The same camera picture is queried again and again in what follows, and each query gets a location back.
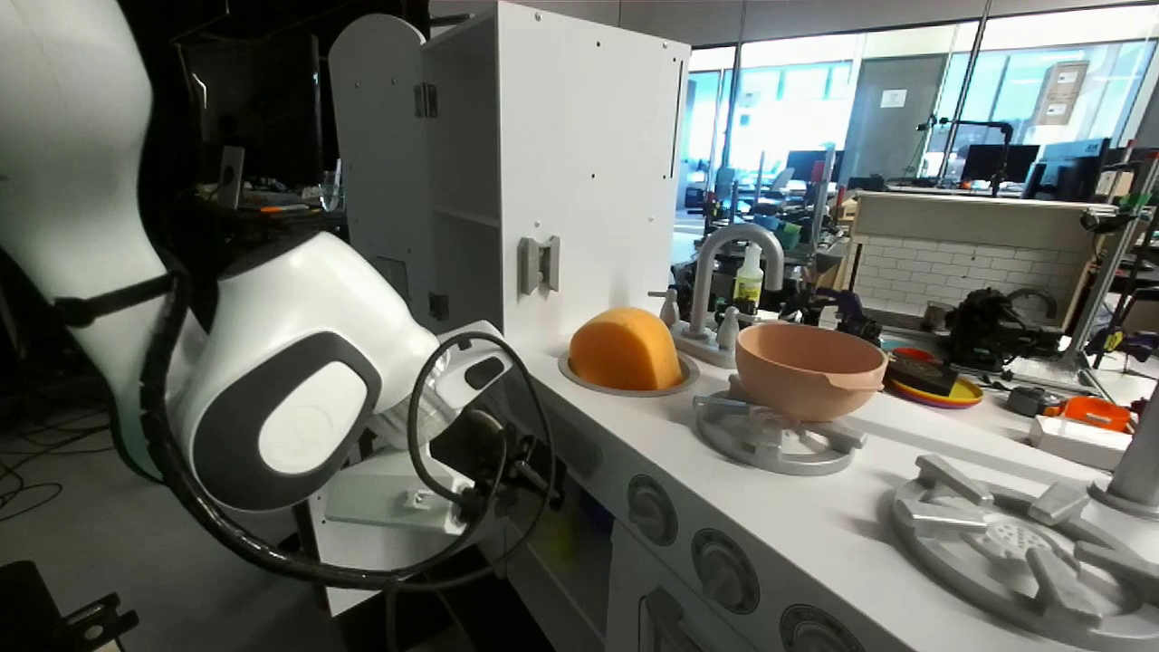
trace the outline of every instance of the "black cable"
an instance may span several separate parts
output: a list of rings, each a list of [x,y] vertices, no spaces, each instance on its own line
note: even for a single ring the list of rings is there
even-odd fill
[[[153,470],[146,470],[126,448],[123,448],[123,438],[119,438],[119,420],[114,420],[114,406],[107,406],[112,400],[104,394],[102,400],[102,406],[95,406],[95,401],[78,401],[78,406],[70,406],[70,412],[54,412],[59,408],[59,400],[50,394],[50,387],[41,387],[41,383],[31,383],[31,387],[23,387],[19,390],[19,408],[23,408],[23,416],[19,416],[19,429],[13,432],[23,432],[23,429],[30,429],[24,420],[41,420],[41,429],[50,429],[50,432],[61,432],[61,429],[72,429],[76,420],[91,420],[91,416],[102,416],[102,422],[95,422],[95,432],[104,432],[107,429],[107,433],[112,433],[112,447],[97,447],[97,448],[70,448],[70,454],[54,454],[54,457],[88,457],[88,454],[119,454],[119,460],[134,470],[134,474],[142,474],[142,477],[147,477],[147,482],[164,482],[158,474],[153,474]]]
[[[467,534],[449,544],[445,550],[438,550],[434,558],[411,565],[411,570],[345,570],[345,565],[324,565],[314,558],[297,558],[297,553],[283,553],[275,547],[269,547],[264,541],[256,541],[250,529],[244,529],[236,519],[229,519],[192,477],[192,467],[181,454],[181,441],[170,429],[170,412],[167,412],[167,377],[170,377],[170,357],[176,348],[176,333],[187,313],[187,280],[181,272],[175,272],[175,288],[158,313],[154,321],[154,337],[147,344],[146,356],[146,371],[142,371],[142,429],[147,438],[147,454],[154,460],[154,467],[164,470],[167,485],[175,490],[175,497],[181,499],[181,508],[229,550],[236,550],[240,558],[252,560],[256,570],[277,573],[277,575],[292,575],[292,578],[309,578],[309,584],[329,584],[329,588],[369,588],[369,590],[398,590],[409,575],[440,565],[445,558],[460,553],[462,544],[469,541],[469,534],[479,529],[479,520],[467,520]],[[547,422],[547,408],[532,387],[535,408],[543,429]],[[484,573],[469,573],[460,578],[440,578],[440,584],[419,584],[411,590],[440,590],[440,588],[460,588],[467,578],[487,575],[500,570],[500,560],[506,560],[518,547],[506,547],[491,565],[484,565]]]
[[[440,357],[449,348],[469,344],[469,342],[502,344],[502,342],[491,337],[491,333],[451,333],[451,337],[445,337],[445,342],[427,356],[427,362],[419,367],[419,374],[411,377],[411,390],[409,390],[409,401],[404,401],[404,454],[409,454],[409,465],[411,465],[411,470],[419,474],[419,482],[422,482],[434,497],[440,497],[440,499],[449,499],[449,502],[462,502],[462,497],[451,493],[449,485],[440,485],[440,482],[427,470],[422,457],[419,457],[419,400],[422,400],[427,377],[434,374],[438,357]],[[495,474],[500,474],[500,477],[506,474],[506,433],[502,433],[502,457],[500,457],[500,470],[495,470]]]
[[[91,433],[97,433],[97,432],[76,432],[76,433],[70,433],[70,438],[59,438],[59,441],[50,441],[50,447],[41,447],[41,448],[19,457],[19,460],[8,465],[8,467],[19,470],[19,467],[24,467],[24,465],[41,460],[41,457],[50,457],[50,454],[59,454],[59,448],[64,448],[64,447],[72,447],[72,441],[78,441],[78,438],[91,438]]]
[[[0,520],[13,520],[13,519],[23,519],[23,514],[31,514],[31,512],[41,512],[43,502],[50,502],[50,499],[59,499],[59,497],[64,493],[61,482],[30,482],[30,477],[24,477],[19,467],[12,467],[12,465],[0,465],[0,477],[13,477],[13,490],[0,493]],[[37,490],[46,490],[46,497],[37,499],[37,502],[24,502],[23,512],[2,514],[19,497],[30,497],[30,493],[37,493]]]
[[[43,454],[43,457],[104,457],[112,454],[114,447],[91,447],[91,448],[59,448],[59,454]]]
[[[0,447],[0,457],[88,457],[88,454],[107,454],[112,447],[97,447],[97,448],[64,448],[78,438],[102,433],[107,422],[95,422],[95,429],[64,429],[64,432],[30,432],[30,433],[13,433],[13,441]]]

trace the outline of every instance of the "sink faucet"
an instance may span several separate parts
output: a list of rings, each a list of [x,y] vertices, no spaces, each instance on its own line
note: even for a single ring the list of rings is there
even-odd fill
[[[765,252],[765,284],[761,285],[765,288],[783,288],[783,284],[784,284],[784,252],[772,233],[765,233],[757,223],[726,223],[726,229],[714,233],[696,252],[688,325],[676,331],[676,344],[705,362],[719,362],[719,344],[717,344],[717,333],[705,331],[705,315],[711,315],[714,259],[717,259],[717,250],[733,240],[749,240],[761,245],[761,252]]]
[[[1145,406],[1145,416],[1130,433],[1130,447],[1115,467],[1112,485],[1108,490],[1093,485],[1093,497],[1126,514],[1159,519],[1159,383],[1151,390],[1151,401]]]

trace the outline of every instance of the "cable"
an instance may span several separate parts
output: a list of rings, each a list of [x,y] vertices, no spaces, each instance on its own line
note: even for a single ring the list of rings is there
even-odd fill
[[[59,497],[64,493],[61,482],[24,482],[24,474],[23,474],[19,467],[8,467],[8,465],[0,465],[0,477],[13,477],[13,490],[12,490],[12,493],[0,493],[0,520],[13,520],[13,519],[23,519],[23,514],[31,514],[31,512],[41,512],[43,502],[50,502],[50,499],[59,499]],[[19,497],[30,497],[30,493],[37,493],[37,490],[46,490],[46,497],[41,497],[37,502],[24,502],[24,508],[2,514]]]
[[[13,490],[8,490],[8,493],[0,493],[0,520],[13,520],[13,519],[23,519],[23,514],[31,514],[31,512],[41,512],[41,508],[46,508],[50,499],[59,499],[61,493],[64,493],[64,485],[61,482],[30,482],[24,474],[23,474],[23,467],[30,467],[31,460],[41,460],[41,457],[70,457],[70,454],[59,454],[59,448],[64,448],[64,447],[72,447],[72,441],[78,441],[78,438],[91,438],[91,433],[97,433],[102,429],[78,429],[78,432],[72,432],[72,433],[64,433],[64,438],[59,438],[59,441],[46,441],[46,447],[37,447],[37,448],[0,448],[0,457],[19,457],[13,465],[2,465],[0,460],[0,482],[2,477],[12,477],[13,482]],[[37,502],[24,502],[23,512],[12,512],[12,514],[2,514],[13,499],[23,499],[23,497],[30,497],[30,493],[43,493],[46,490],[46,497],[41,497]]]
[[[256,570],[277,573],[277,575],[292,575],[292,578],[309,578],[309,584],[329,584],[329,588],[369,588],[369,590],[398,590],[404,578],[411,578],[422,570],[434,570],[440,560],[449,560],[451,553],[462,550],[462,544],[469,541],[469,534],[479,529],[479,520],[467,526],[467,534],[449,544],[445,550],[438,550],[434,558],[411,565],[411,570],[345,570],[345,565],[324,565],[314,558],[297,558],[297,553],[283,553],[275,547],[269,547],[264,541],[256,541],[250,529],[244,529],[236,519],[229,519],[192,477],[192,467],[181,454],[181,441],[170,429],[170,412],[167,412],[167,377],[170,377],[170,362],[175,362],[175,348],[176,348],[176,333],[187,313],[187,280],[176,267],[175,272],[175,288],[158,313],[154,333],[147,342],[147,356],[146,356],[146,371],[142,371],[142,429],[147,438],[147,454],[154,460],[154,467],[164,470],[167,485],[175,490],[175,497],[181,499],[181,508],[229,550],[236,550],[240,558],[252,560]],[[528,371],[521,367],[521,357],[512,350],[512,362],[521,371],[521,377],[528,380],[532,401],[538,408],[547,441],[550,438],[550,422],[547,422],[547,408],[535,394],[535,383],[528,377]],[[460,578],[440,578],[440,584],[419,584],[419,588],[404,588],[404,590],[445,590],[445,588],[460,588],[467,578],[487,575],[500,570],[500,560],[506,560],[518,547],[506,547],[495,560],[487,560],[480,573],[460,575]]]
[[[419,482],[434,493],[434,497],[445,497],[449,502],[462,502],[462,497],[460,493],[451,493],[449,485],[440,485],[431,470],[427,470],[427,465],[422,465],[422,457],[419,457],[419,400],[422,400],[422,387],[427,387],[427,377],[434,374],[434,367],[438,367],[438,357],[449,350],[449,348],[455,348],[455,344],[469,344],[469,342],[491,342],[491,344],[500,344],[502,348],[502,356],[515,362],[518,356],[500,342],[500,337],[491,337],[491,333],[451,333],[451,337],[445,337],[434,350],[431,350],[431,357],[419,367],[419,374],[411,377],[411,390],[409,390],[409,401],[404,401],[404,454],[409,454],[409,465],[411,465],[411,470],[419,474]]]
[[[554,477],[554,432],[550,432],[550,420],[547,420],[547,406],[543,406],[543,400],[538,400],[538,390],[535,390],[535,380],[532,380],[528,367],[518,357],[518,350],[515,350],[506,342],[500,342],[500,337],[491,337],[491,333],[451,333],[451,337],[445,337],[445,342],[434,348],[434,356],[419,367],[415,387],[411,387],[411,394],[409,394],[409,412],[404,412],[404,448],[409,448],[411,470],[422,477],[422,485],[427,485],[431,493],[438,493],[438,497],[449,493],[445,485],[438,485],[438,477],[427,474],[422,460],[415,457],[415,394],[422,390],[422,377],[431,377],[434,357],[440,357],[440,356],[445,356],[451,344],[460,344],[460,342],[487,342],[487,344],[495,344],[495,348],[506,356],[506,362],[518,371],[518,377],[525,380],[525,387],[528,387],[528,394],[532,394],[532,406],[535,406],[535,416],[538,416],[538,429],[543,429],[543,438],[547,438],[547,485],[554,490],[554,485],[556,485],[556,477]],[[480,575],[500,573],[500,565],[506,565],[506,560],[535,535],[535,529],[538,529],[538,520],[543,520],[543,512],[547,512],[547,499],[550,499],[550,497],[538,497],[538,499],[535,499],[535,512],[532,512],[532,520],[525,526],[525,534],[521,534],[502,553],[495,553],[487,565],[480,565],[480,570],[475,570],[475,573],[462,573],[462,575],[455,575],[455,578],[403,584],[398,590],[415,590],[415,594],[434,590],[434,594],[438,594],[438,590],[467,588],[467,584],[475,584],[475,578],[480,578]]]

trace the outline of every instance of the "white cabinet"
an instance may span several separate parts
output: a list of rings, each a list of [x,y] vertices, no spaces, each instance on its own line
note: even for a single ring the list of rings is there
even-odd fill
[[[422,43],[362,17],[334,47],[356,245],[434,325],[556,350],[669,284],[688,47],[518,2]],[[521,288],[525,244],[550,285]]]

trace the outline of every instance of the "orange bowl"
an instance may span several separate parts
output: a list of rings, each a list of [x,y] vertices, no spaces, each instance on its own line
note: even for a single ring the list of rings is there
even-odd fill
[[[859,337],[795,325],[757,321],[736,337],[739,387],[795,420],[836,420],[881,390],[887,357]]]

